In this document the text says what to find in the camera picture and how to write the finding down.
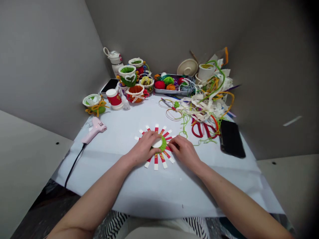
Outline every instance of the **person's left hand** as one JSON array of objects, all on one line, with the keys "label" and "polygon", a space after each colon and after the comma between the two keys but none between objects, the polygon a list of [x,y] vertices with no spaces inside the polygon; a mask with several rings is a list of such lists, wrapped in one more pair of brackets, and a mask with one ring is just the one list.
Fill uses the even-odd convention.
[{"label": "person's left hand", "polygon": [[124,157],[132,163],[133,167],[145,162],[154,154],[161,152],[159,148],[151,149],[155,140],[161,137],[154,131],[145,132],[137,144]]}]

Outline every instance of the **striped clothing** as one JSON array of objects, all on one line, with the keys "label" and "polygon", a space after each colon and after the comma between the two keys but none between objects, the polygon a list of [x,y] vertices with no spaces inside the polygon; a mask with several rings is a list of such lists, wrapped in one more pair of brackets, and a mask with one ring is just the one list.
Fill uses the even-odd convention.
[{"label": "striped clothing", "polygon": [[[118,232],[129,217],[129,215],[124,213],[111,210],[106,219],[105,238],[116,239]],[[193,234],[196,234],[201,239],[208,239],[208,230],[204,218],[185,217],[182,220],[186,222],[191,230],[193,230]]]}]

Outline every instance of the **hand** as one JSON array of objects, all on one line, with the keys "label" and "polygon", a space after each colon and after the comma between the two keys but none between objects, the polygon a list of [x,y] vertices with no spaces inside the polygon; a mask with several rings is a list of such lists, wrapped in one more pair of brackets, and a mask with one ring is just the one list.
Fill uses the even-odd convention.
[{"label": "hand", "polygon": [[193,144],[183,136],[178,135],[171,139],[168,146],[173,150],[178,159],[190,170],[194,171],[195,168],[202,163]]},{"label": "hand", "polygon": [[151,149],[155,140],[161,137],[154,131],[145,132],[137,144],[124,157],[132,163],[133,167],[145,162],[154,154],[161,152],[159,148]]}]

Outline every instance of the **white tablecloth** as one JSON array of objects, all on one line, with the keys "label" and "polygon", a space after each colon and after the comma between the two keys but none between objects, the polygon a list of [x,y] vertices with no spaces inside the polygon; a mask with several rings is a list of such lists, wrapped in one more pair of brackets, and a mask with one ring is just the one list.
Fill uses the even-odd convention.
[{"label": "white tablecloth", "polygon": [[[159,124],[159,131],[167,126],[172,129],[170,135],[178,135],[182,130],[181,122],[174,122],[165,115],[166,109],[158,105],[160,95],[152,95],[139,104],[131,104],[128,111],[107,109],[101,115],[101,121],[107,126],[104,133],[98,135],[87,145],[79,157],[67,188],[83,195],[122,155],[126,154],[136,143],[135,136],[141,137],[139,129],[151,130]],[[88,133],[85,124],[74,140],[69,154],[52,178],[64,186],[72,164],[82,148],[81,139]],[[191,123],[186,127],[188,139],[198,144],[191,132]],[[271,188],[256,164],[256,159],[244,138],[243,145],[246,158],[239,159],[220,150],[217,144],[210,142],[196,146],[200,159],[212,169],[235,184],[265,210],[272,213],[284,213]],[[172,164],[166,159],[168,168],[164,169],[159,158],[159,170],[154,170],[154,158],[149,168],[142,164],[135,168],[126,178],[113,209],[139,217],[180,218],[188,216],[219,217],[223,216],[204,184],[175,158]]]}]

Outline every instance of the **fingers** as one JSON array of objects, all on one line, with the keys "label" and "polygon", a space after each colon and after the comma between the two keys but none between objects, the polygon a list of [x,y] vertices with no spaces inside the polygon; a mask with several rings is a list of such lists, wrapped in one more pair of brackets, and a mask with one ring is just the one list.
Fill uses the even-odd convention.
[{"label": "fingers", "polygon": [[153,134],[153,135],[148,139],[148,144],[149,144],[150,146],[152,146],[152,145],[155,143],[155,141],[156,141],[157,139],[159,139],[159,138],[162,138],[162,136],[159,135],[158,133]]},{"label": "fingers", "polygon": [[147,131],[147,132],[145,132],[144,134],[143,134],[143,136],[142,136],[142,138],[141,139],[148,139],[148,138],[150,138],[152,135],[154,135],[154,134],[158,134],[158,133],[156,133],[155,131]]},{"label": "fingers", "polygon": [[173,144],[177,144],[179,147],[182,147],[183,144],[185,144],[185,140],[188,141],[186,138],[178,135],[176,137],[174,137],[173,139],[170,140],[170,143]]},{"label": "fingers", "polygon": [[173,152],[178,156],[179,155],[179,150],[176,148],[174,144],[171,143],[172,141],[169,142],[168,147],[170,147]]},{"label": "fingers", "polygon": [[161,152],[161,150],[160,150],[159,148],[152,148],[152,149],[150,150],[150,152],[149,152],[147,158],[149,159],[149,158],[152,157],[154,154],[160,153],[160,152]]}]

